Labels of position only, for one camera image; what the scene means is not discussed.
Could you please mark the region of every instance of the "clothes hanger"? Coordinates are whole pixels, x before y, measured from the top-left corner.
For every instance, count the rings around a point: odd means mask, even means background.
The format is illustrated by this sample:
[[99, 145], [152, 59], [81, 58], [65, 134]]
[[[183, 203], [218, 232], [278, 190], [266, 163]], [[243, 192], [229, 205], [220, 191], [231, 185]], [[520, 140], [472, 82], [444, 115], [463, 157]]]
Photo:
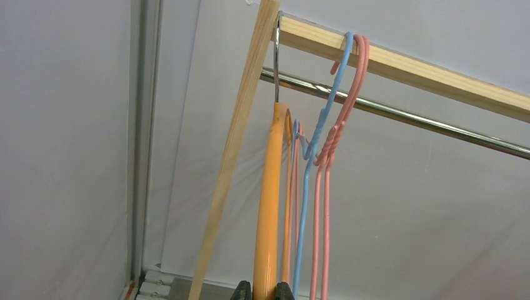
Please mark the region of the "clothes hanger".
[[[324, 253], [322, 259], [322, 286], [321, 286], [321, 300], [328, 298], [328, 283], [329, 283], [329, 183], [331, 167], [335, 159], [335, 150], [339, 144], [346, 122], [348, 121], [351, 110], [355, 104], [355, 100], [359, 96], [361, 87], [366, 77], [369, 61], [369, 42], [366, 36], [355, 35], [355, 40], [358, 45], [359, 63], [353, 83], [348, 92], [348, 96], [342, 105], [341, 112], [337, 117], [334, 126], [329, 130], [326, 142], [322, 146], [322, 152], [317, 156], [314, 164], [318, 166], [315, 183], [315, 202], [314, 202], [314, 225], [313, 225], [313, 254], [312, 254], [312, 270], [311, 270], [311, 287], [309, 299], [316, 299], [316, 282], [318, 272], [318, 251], [319, 251], [319, 217], [320, 217], [320, 185], [322, 178], [322, 171], [326, 168], [324, 179]], [[338, 62], [335, 62], [331, 68], [331, 74], [335, 73], [338, 67]]]
[[333, 82], [331, 92], [329, 93], [326, 106], [320, 110], [319, 119], [317, 121], [317, 125], [313, 132], [311, 141], [307, 143], [306, 137], [300, 136], [298, 132], [296, 132], [297, 136], [295, 138], [301, 139], [303, 158], [307, 160], [307, 165], [304, 171], [304, 181], [302, 184], [302, 187], [303, 187], [302, 208], [301, 208], [301, 216], [300, 216], [300, 223], [299, 223], [299, 229], [298, 229], [299, 233], [298, 233], [298, 240], [297, 240], [297, 247], [296, 247], [296, 259], [294, 263], [294, 276], [293, 276], [293, 284], [292, 284], [292, 291], [295, 297], [298, 296], [298, 289], [299, 289], [299, 282], [300, 282], [302, 253], [303, 253], [303, 245], [304, 245], [304, 232], [305, 232], [305, 226], [306, 226], [306, 214], [308, 210], [309, 174], [311, 172], [311, 166], [313, 165], [313, 159], [316, 157], [316, 149], [318, 148], [318, 141], [322, 133], [324, 123], [326, 122], [326, 119], [328, 118], [329, 110], [331, 109], [331, 105], [333, 104], [334, 99], [335, 99], [335, 94], [337, 93], [339, 89], [339, 85], [343, 77], [346, 64], [348, 63], [349, 54], [352, 50], [352, 46], [353, 46], [353, 35], [351, 34], [351, 32], [347, 32], [346, 33], [346, 47], [344, 48], [344, 54], [342, 55], [341, 63], [338, 66], [338, 71], [337, 71], [335, 80]]
[[[281, 20], [278, 15], [277, 28]], [[275, 68], [275, 95], [274, 114], [269, 130], [267, 151], [263, 167], [261, 183], [261, 194], [259, 202], [258, 222], [256, 229], [256, 248], [254, 256], [254, 286], [253, 297], [269, 299], [274, 297], [274, 289], [277, 284], [276, 264], [278, 256], [278, 212], [279, 212], [279, 190], [281, 178], [281, 162], [283, 153], [283, 139], [286, 135], [287, 148], [292, 148], [293, 122], [291, 113], [286, 103], [279, 102], [279, 79], [278, 79], [278, 34], [274, 47]], [[287, 164], [287, 173], [291, 173], [291, 164]], [[290, 180], [287, 180], [287, 188], [290, 189]]]

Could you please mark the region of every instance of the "wire hanger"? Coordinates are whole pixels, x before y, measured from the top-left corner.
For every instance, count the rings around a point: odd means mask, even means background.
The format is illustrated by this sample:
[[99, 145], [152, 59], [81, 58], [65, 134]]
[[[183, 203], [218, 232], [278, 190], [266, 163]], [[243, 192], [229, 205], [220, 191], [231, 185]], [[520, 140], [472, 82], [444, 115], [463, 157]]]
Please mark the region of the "wire hanger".
[[[354, 80], [351, 84], [348, 96], [342, 105], [341, 112], [337, 117], [337, 121], [334, 126], [329, 130], [327, 134], [326, 142], [322, 146], [322, 152], [318, 155], [314, 164], [318, 166], [315, 183], [315, 202], [314, 202], [314, 224], [313, 224], [313, 254], [312, 254], [312, 269], [311, 269], [311, 288], [309, 293], [309, 299], [316, 299], [316, 282], [318, 277], [318, 251], [319, 251], [319, 217], [320, 217], [320, 185], [322, 178], [322, 171], [326, 167], [326, 175], [324, 179], [324, 253], [322, 262], [322, 287], [321, 287], [321, 300], [327, 300], [328, 298], [328, 283], [329, 283], [329, 183], [331, 167], [335, 159], [335, 150], [339, 144], [342, 133], [351, 110], [355, 104], [355, 100], [359, 96], [361, 87], [366, 77], [366, 71], [368, 70], [369, 61], [369, 42], [366, 36], [355, 35], [355, 40], [358, 45], [359, 52], [359, 63], [357, 65], [357, 71], [355, 73]], [[331, 68], [331, 74], [333, 74], [338, 67], [338, 62], [335, 62]]]
[[[304, 171], [304, 181], [302, 184], [303, 186], [302, 208], [301, 208], [299, 233], [298, 233], [298, 240], [297, 240], [297, 247], [296, 247], [296, 259], [294, 263], [294, 276], [293, 276], [293, 283], [292, 283], [292, 291], [295, 297], [298, 296], [298, 289], [299, 289], [299, 282], [300, 282], [300, 271], [301, 271], [302, 253], [303, 253], [303, 245], [304, 245], [304, 233], [305, 233], [305, 226], [306, 226], [306, 214], [308, 210], [309, 174], [311, 172], [311, 166], [313, 165], [313, 159], [316, 157], [316, 149], [318, 147], [318, 141], [319, 141], [320, 135], [322, 133], [326, 119], [328, 118], [329, 110], [331, 109], [333, 100], [335, 99], [335, 94], [337, 93], [337, 90], [339, 89], [339, 85], [343, 77], [346, 64], [348, 63], [349, 54], [351, 53], [352, 46], [353, 46], [353, 35], [351, 34], [351, 32], [347, 32], [345, 36], [346, 36], [346, 47], [344, 48], [344, 54], [342, 55], [341, 63], [338, 66], [338, 72], [333, 82], [333, 87], [331, 88], [331, 92], [327, 99], [326, 106], [320, 110], [318, 122], [313, 132], [311, 141], [308, 143], [306, 137], [300, 135], [298, 132], [294, 132], [294, 134], [296, 134], [296, 137], [293, 136], [296, 139], [301, 139], [303, 158], [307, 160], [307, 165]], [[296, 124], [298, 124], [299, 126], [299, 121], [295, 120], [294, 124], [295, 124], [294, 127], [296, 127]]]

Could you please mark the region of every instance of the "gray wall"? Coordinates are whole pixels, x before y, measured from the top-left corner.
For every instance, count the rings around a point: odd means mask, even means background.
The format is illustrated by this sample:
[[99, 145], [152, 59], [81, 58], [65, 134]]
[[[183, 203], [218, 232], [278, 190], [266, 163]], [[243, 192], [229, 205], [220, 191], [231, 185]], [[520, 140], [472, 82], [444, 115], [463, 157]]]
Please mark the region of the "gray wall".
[[125, 282], [130, 2], [0, 1], [0, 299]]

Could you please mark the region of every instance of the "white backdrop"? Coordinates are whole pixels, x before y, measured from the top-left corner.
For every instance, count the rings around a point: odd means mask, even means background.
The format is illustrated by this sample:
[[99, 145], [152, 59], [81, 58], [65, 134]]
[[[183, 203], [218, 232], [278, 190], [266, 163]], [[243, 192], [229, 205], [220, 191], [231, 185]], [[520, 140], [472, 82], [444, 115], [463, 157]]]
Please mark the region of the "white backdrop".
[[117, 299], [131, 2], [0, 11], [0, 299]]
[[[367, 34], [383, 46], [528, 93], [525, 90], [528, 77], [522, 76], [528, 67], [523, 56], [528, 42], [518, 38], [524, 28], [523, 12], [528, 9], [527, 4], [516, 6], [513, 2], [500, 6], [496, 2], [481, 1], [481, 6], [474, 7], [476, 1], [451, 5], [408, 1], [382, 11], [381, 7], [392, 4], [353, 2], [344, 8], [335, 2], [335, 5], [303, 3], [286, 1], [282, 8], [335, 29]], [[363, 14], [345, 18], [352, 9], [363, 10]], [[162, 261], [164, 271], [193, 273], [256, 11], [257, 5], [247, 6], [244, 1], [203, 0], [201, 4]], [[507, 18], [493, 18], [492, 11]], [[175, 67], [183, 65], [175, 62], [179, 59], [182, 62], [183, 54], [171, 55], [174, 52], [169, 45], [178, 43], [170, 37], [174, 28], [164, 24], [174, 24], [175, 20], [167, 17], [171, 16], [167, 6], [162, 15], [160, 65], [166, 71], [159, 73], [155, 113], [173, 116], [163, 119], [164, 126], [178, 128], [177, 108], [181, 102], [170, 97], [170, 90], [161, 86], [162, 83], [169, 86], [172, 79], [169, 74], [182, 72]], [[479, 16], [489, 18], [489, 23], [474, 26], [470, 20]], [[449, 18], [453, 23], [443, 24]], [[236, 24], [235, 20], [245, 26]], [[508, 34], [506, 47], [512, 49], [512, 55], [505, 57], [506, 65], [494, 59], [501, 50], [500, 45], [491, 42], [491, 34], [495, 32]], [[329, 61], [285, 47], [281, 50], [283, 71], [330, 83], [329, 67]], [[352, 73], [350, 70], [345, 77], [343, 89], [348, 87]], [[183, 82], [174, 84], [182, 86]], [[281, 92], [294, 115], [307, 128], [313, 127], [323, 102], [292, 91]], [[361, 94], [530, 144], [527, 124], [376, 76], [368, 78]], [[235, 283], [251, 276], [260, 164], [271, 96], [272, 86], [261, 83], [247, 130], [246, 140], [251, 139], [252, 143], [242, 150], [239, 158], [222, 233], [208, 274], [212, 280]], [[173, 110], [158, 109], [162, 105], [170, 108], [169, 103]], [[520, 275], [528, 272], [528, 266], [521, 263], [522, 254], [528, 252], [528, 245], [523, 243], [528, 237], [521, 230], [529, 222], [525, 218], [529, 204], [523, 196], [528, 192], [525, 187], [528, 162], [365, 112], [355, 112], [352, 117], [346, 140], [337, 154], [343, 164], [334, 169], [332, 193], [338, 197], [332, 203], [332, 251], [337, 256], [332, 260], [331, 293], [348, 299], [354, 296], [469, 299], [470, 294], [485, 298], [477, 293], [491, 295], [488, 288], [501, 293], [510, 291], [514, 293], [512, 296], [528, 294], [525, 285], [518, 281], [528, 280]], [[174, 153], [170, 145], [176, 144], [176, 135], [157, 134], [157, 120], [161, 122], [161, 119], [155, 118], [154, 145], [158, 145], [158, 151], [154, 152], [152, 163], [168, 169], [170, 153]], [[207, 151], [201, 145], [215, 146], [215, 150]], [[169, 180], [154, 169], [151, 174], [152, 186], [164, 186], [162, 183]], [[166, 201], [163, 197], [152, 199], [149, 198], [150, 214], [154, 207], [163, 208]], [[153, 238], [155, 233], [157, 236], [163, 233], [159, 225], [166, 210], [158, 211], [157, 219], [148, 220], [147, 239], [151, 241], [157, 240]], [[149, 228], [154, 228], [155, 222], [160, 229], [151, 231], [149, 236]], [[240, 231], [249, 233], [234, 251], [233, 239]], [[309, 244], [306, 250], [309, 258]], [[156, 250], [146, 250], [146, 257], [151, 261], [157, 261], [157, 255]], [[247, 263], [233, 268], [231, 263], [236, 258]], [[307, 283], [307, 265], [303, 271]], [[495, 276], [499, 273], [503, 273], [502, 277]]]

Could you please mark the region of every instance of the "chrome rod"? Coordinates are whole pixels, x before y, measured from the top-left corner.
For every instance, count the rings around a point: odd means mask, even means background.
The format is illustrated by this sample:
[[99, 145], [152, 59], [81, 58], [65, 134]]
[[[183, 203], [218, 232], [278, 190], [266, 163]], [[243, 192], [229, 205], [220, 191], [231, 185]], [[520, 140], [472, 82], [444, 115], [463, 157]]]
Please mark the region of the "chrome rod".
[[[264, 67], [261, 71], [260, 79], [268, 83], [274, 83], [274, 71], [271, 68]], [[279, 80], [280, 86], [323, 99], [328, 98], [331, 90], [331, 87], [327, 85], [312, 82], [307, 79], [289, 75], [283, 72], [279, 73]], [[343, 104], [347, 95], [347, 93], [342, 91], [337, 92], [335, 102]], [[369, 113], [427, 129], [435, 133], [450, 136], [452, 138], [460, 139], [462, 141], [473, 143], [482, 147], [518, 156], [520, 158], [530, 159], [530, 149], [527, 147], [520, 146], [512, 142], [503, 141], [502, 139], [498, 139], [496, 137], [487, 136], [478, 132], [448, 125], [440, 121], [428, 119], [426, 117], [418, 116], [417, 114], [402, 111], [385, 104], [377, 103], [373, 100], [357, 98], [354, 107], [362, 111], [367, 111]]]

